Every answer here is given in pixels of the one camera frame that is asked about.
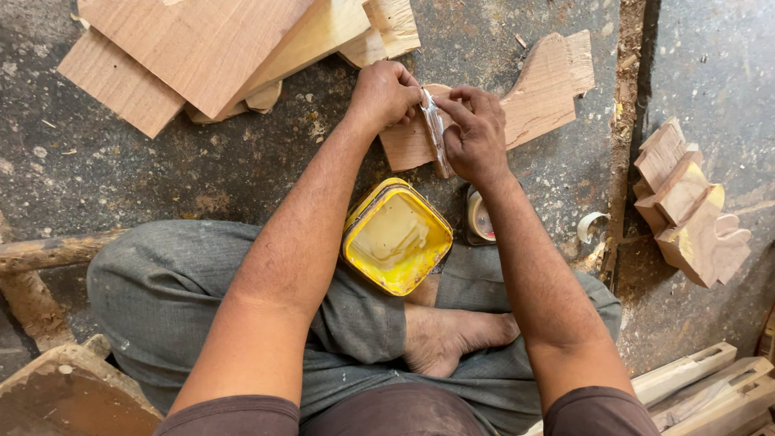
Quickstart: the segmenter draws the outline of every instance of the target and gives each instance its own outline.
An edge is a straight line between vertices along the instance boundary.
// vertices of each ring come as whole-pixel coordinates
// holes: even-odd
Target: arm
[[[544,413],[585,386],[635,395],[614,341],[554,247],[506,161],[498,99],[464,86],[434,99],[459,126],[444,132],[449,162],[487,204],[514,318],[525,338]],[[470,101],[470,111],[457,99]]]
[[[417,81],[398,62],[360,72],[344,119],[239,267],[170,414],[232,395],[299,404],[307,331],[336,267],[358,168],[377,133],[408,122],[419,101]]]

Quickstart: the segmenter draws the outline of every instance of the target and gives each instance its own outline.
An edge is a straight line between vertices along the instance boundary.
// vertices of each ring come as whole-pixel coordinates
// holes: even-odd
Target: man
[[[611,339],[619,302],[555,249],[508,168],[493,95],[463,86],[436,104],[497,248],[455,246],[434,307],[337,266],[360,162],[420,98],[401,64],[364,68],[260,233],[152,223],[95,258],[89,298],[118,363],[168,412],[157,434],[521,434],[542,415],[547,434],[658,434]]]

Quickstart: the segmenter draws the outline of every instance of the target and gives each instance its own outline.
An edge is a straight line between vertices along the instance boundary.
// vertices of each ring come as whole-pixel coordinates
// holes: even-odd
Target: hand
[[[470,102],[468,110],[462,102]],[[506,113],[498,97],[473,86],[459,86],[449,99],[433,101],[457,123],[444,130],[446,156],[452,169],[478,190],[511,176],[506,161]]]
[[[358,74],[347,114],[376,135],[396,123],[409,123],[421,98],[420,84],[404,65],[377,61]]]

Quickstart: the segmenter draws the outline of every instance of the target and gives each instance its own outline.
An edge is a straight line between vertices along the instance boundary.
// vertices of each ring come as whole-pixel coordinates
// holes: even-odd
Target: gray pants
[[[259,230],[216,221],[148,223],[105,247],[89,266],[89,299],[115,359],[163,413],[196,362],[221,298]],[[599,281],[577,277],[615,339],[621,303]],[[456,244],[436,307],[510,312],[498,249]],[[453,391],[491,434],[522,434],[541,418],[522,336],[464,356],[451,377],[437,379],[406,369],[400,359],[405,328],[402,298],[339,265],[305,349],[302,427],[348,396],[396,382],[430,382]]]

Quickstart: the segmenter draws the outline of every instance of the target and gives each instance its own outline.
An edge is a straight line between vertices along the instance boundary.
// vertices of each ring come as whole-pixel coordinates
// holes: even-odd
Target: yellow container
[[[452,228],[407,182],[380,183],[345,221],[342,258],[385,292],[405,296],[452,247]]]

